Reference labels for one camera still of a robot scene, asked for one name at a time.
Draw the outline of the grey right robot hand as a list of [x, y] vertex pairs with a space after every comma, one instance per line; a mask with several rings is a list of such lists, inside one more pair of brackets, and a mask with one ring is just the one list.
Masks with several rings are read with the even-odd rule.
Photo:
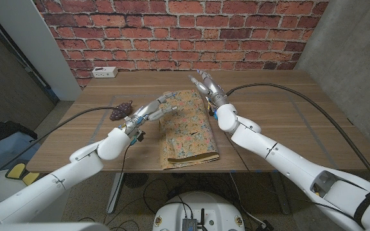
[[224, 90], [212, 79], [211, 75], [201, 70], [197, 70], [197, 72], [201, 75], [202, 81], [198, 81], [192, 75], [188, 76], [190, 81], [196, 85], [197, 90], [205, 95], [215, 107], [229, 104]]

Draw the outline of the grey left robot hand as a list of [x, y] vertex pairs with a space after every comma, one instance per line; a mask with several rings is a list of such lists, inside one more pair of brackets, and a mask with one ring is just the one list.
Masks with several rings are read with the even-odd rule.
[[165, 114], [168, 114], [177, 109], [176, 106], [167, 108], [159, 108], [161, 104], [165, 104], [168, 98], [176, 96], [176, 92], [168, 92], [159, 96], [157, 99], [151, 101], [144, 107], [139, 108], [132, 117], [126, 116], [125, 124], [120, 128], [129, 137], [133, 137], [138, 131], [139, 127], [147, 121], [155, 121], [160, 119]]

